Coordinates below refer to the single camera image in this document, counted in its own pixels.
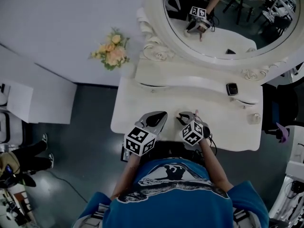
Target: graphic print on shirt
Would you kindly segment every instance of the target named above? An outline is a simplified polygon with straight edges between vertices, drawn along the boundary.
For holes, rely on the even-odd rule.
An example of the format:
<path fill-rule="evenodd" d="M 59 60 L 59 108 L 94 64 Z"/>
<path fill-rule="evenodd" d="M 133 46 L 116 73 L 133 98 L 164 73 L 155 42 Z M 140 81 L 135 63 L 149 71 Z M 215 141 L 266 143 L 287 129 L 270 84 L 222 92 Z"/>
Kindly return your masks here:
<path fill-rule="evenodd" d="M 121 194 L 117 200 L 121 203 L 142 202 L 150 196 L 173 189 L 184 191 L 212 191 L 225 199 L 228 195 L 217 188 L 208 179 L 202 178 L 183 163 L 170 163 L 154 167 L 148 175 L 140 179 L 132 188 Z"/>

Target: flower bouquet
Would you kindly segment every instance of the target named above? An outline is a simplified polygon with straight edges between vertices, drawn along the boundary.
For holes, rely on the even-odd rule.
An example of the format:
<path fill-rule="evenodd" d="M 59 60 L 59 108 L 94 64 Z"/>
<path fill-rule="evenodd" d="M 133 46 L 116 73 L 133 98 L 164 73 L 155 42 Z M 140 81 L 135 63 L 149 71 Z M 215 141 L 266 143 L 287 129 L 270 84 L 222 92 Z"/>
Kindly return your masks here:
<path fill-rule="evenodd" d="M 99 49 L 91 52 L 89 59 L 99 59 L 108 70 L 121 67 L 123 63 L 129 62 L 125 47 L 130 38 L 125 38 L 119 29 L 112 28 L 112 32 L 107 36 L 108 42 L 100 44 Z"/>

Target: blue t-shirt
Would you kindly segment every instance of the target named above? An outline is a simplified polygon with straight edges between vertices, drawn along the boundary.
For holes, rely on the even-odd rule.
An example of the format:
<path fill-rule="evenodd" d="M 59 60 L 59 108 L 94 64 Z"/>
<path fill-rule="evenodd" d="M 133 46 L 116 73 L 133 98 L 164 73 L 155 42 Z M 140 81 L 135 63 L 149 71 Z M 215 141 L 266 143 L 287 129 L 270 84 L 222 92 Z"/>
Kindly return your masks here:
<path fill-rule="evenodd" d="M 184 159 L 146 163 L 133 186 L 112 202 L 104 194 L 95 196 L 79 218 L 102 205 L 104 228 L 232 228 L 246 222 L 268 227 L 267 209 L 250 182 L 226 193 L 214 186 L 204 167 Z"/>

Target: black chair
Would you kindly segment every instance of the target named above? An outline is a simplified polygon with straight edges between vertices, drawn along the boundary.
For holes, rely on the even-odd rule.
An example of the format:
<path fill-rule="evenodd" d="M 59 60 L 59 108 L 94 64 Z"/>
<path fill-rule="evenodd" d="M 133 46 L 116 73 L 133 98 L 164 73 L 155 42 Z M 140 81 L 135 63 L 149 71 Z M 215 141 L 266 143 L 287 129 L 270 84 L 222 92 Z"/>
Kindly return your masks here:
<path fill-rule="evenodd" d="M 227 9 L 234 3 L 234 2 L 239 3 L 239 5 L 236 7 L 236 9 L 238 9 L 238 13 L 237 13 L 237 22 L 236 24 L 238 25 L 240 17 L 241 17 L 241 13 L 242 13 L 242 9 L 249 9 L 249 13 L 247 16 L 247 22 L 250 20 L 250 16 L 251 13 L 253 11 L 253 9 L 258 9 L 260 8 L 265 1 L 264 0 L 231 0 L 230 3 L 224 8 L 223 13 L 225 13 L 227 11 Z"/>
<path fill-rule="evenodd" d="M 264 84 L 262 130 L 278 129 L 276 123 L 286 126 L 304 127 L 304 77 L 277 88 Z"/>
<path fill-rule="evenodd" d="M 275 27 L 277 33 L 276 33 L 276 37 L 274 38 L 273 41 L 278 39 L 291 24 L 291 20 L 283 18 L 283 17 L 279 17 L 279 16 L 275 16 L 275 21 L 273 23 L 270 23 L 268 20 L 267 20 L 267 22 L 268 22 L 268 25 L 263 29 L 262 34 L 265 34 L 266 32 L 268 32 L 268 30 L 270 28 Z M 269 33 L 267 33 L 267 36 L 273 37 L 274 34 L 275 33 L 272 33 L 271 35 L 269 35 Z"/>

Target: white cabinet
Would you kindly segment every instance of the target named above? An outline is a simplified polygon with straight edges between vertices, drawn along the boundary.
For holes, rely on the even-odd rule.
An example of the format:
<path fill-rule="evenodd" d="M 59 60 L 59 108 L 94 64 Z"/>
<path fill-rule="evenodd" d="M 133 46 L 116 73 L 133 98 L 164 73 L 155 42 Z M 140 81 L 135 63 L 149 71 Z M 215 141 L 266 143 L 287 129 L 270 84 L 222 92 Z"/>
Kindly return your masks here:
<path fill-rule="evenodd" d="M 7 109 L 27 123 L 69 124 L 77 85 L 0 46 Z"/>

